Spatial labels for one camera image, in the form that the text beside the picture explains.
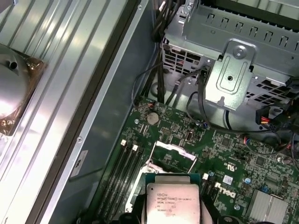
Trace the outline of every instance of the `metal bracket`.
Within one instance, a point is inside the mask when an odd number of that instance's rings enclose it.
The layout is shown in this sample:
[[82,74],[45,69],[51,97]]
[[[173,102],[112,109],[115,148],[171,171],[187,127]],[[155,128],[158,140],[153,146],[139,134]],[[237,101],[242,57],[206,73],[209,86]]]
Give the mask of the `metal bracket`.
[[145,173],[154,173],[154,174],[166,174],[168,172],[165,172],[161,167],[153,164],[150,160],[147,160],[147,162],[145,163],[145,165],[143,167],[141,167],[138,176],[135,179],[134,185],[132,187],[132,190],[130,192],[130,195],[127,199],[126,205],[125,205],[125,211],[126,212],[132,212],[133,210],[133,205],[131,203],[132,198],[134,196],[134,193],[136,191],[136,188],[138,186],[138,183],[141,179],[142,174]]
[[183,10],[180,12],[179,23],[184,24],[185,21],[189,21],[193,11],[198,7],[200,0],[186,0]]
[[252,80],[250,66],[255,53],[253,46],[230,41],[223,59],[216,61],[211,71],[205,99],[236,110],[244,102]]

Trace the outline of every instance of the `connector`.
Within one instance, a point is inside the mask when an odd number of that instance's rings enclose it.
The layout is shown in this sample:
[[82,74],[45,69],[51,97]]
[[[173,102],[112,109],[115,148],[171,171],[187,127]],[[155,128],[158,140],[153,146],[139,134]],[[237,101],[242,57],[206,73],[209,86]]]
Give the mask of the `connector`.
[[286,81],[285,85],[290,89],[299,90],[299,77],[289,78],[289,80]]
[[256,110],[256,123],[258,125],[261,124],[262,122],[262,117],[268,118],[269,117],[269,111],[270,111],[270,107],[267,106],[265,108]]
[[281,113],[276,118],[269,122],[269,130],[277,132],[282,128],[288,128],[291,124],[291,119],[286,114]]

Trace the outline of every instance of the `screw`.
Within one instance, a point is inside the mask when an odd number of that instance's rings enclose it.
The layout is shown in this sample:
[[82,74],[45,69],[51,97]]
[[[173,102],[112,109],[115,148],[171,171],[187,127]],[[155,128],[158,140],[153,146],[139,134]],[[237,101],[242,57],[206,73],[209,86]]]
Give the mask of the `screw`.
[[224,217],[224,221],[231,223],[233,222],[233,219],[231,217]]
[[82,142],[82,137],[81,136],[79,136],[79,137],[77,137],[77,142]]
[[238,211],[238,210],[241,209],[241,207],[240,207],[238,204],[235,204],[235,205],[234,205],[234,209],[235,209],[236,211]]
[[242,49],[238,49],[236,54],[237,54],[237,56],[241,56],[243,54],[243,50]]

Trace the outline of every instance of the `integrated circuit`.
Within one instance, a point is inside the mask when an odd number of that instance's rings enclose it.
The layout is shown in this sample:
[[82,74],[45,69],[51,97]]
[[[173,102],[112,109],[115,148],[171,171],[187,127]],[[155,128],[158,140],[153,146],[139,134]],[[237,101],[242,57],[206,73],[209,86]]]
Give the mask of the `integrated circuit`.
[[224,147],[228,147],[229,144],[230,144],[230,140],[228,138],[223,138],[221,144],[224,146]]
[[265,161],[266,161],[266,159],[264,159],[263,157],[258,157],[256,159],[256,165],[259,165],[262,167],[264,165]]

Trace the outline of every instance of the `metal case panel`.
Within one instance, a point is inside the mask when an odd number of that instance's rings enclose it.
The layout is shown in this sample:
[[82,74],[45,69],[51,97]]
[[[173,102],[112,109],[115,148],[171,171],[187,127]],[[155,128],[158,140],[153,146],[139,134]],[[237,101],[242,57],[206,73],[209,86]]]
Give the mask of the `metal case panel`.
[[1,149],[1,222],[26,221],[126,3],[20,0],[0,15],[0,43],[48,63],[14,136]]

